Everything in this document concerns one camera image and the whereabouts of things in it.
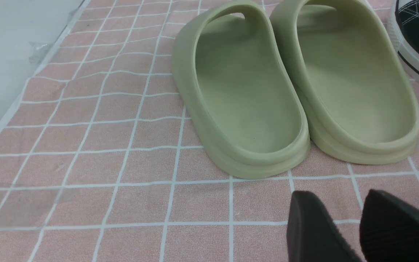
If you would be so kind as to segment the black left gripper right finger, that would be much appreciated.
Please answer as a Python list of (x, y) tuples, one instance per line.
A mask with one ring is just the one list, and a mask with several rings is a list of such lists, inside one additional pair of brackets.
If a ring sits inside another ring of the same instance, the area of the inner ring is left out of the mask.
[(369, 190), (359, 240), (368, 262), (419, 262), (419, 209), (384, 190)]

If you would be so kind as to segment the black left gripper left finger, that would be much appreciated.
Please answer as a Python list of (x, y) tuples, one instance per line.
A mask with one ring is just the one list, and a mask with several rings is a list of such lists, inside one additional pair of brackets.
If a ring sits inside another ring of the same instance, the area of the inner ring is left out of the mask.
[(361, 262), (323, 202), (309, 191), (292, 193), (287, 249), (289, 262)]

